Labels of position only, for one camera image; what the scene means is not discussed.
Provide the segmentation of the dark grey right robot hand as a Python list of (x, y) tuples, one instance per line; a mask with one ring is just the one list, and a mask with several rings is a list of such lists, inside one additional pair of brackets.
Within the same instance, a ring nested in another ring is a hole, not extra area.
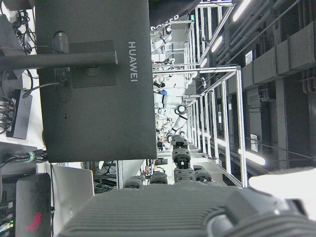
[(118, 191), (92, 198), (62, 229), (62, 237), (313, 237), (316, 223), (298, 199), (253, 188), (220, 186), (190, 167), (187, 140), (172, 138), (175, 183), (164, 173), (150, 184), (131, 178)]

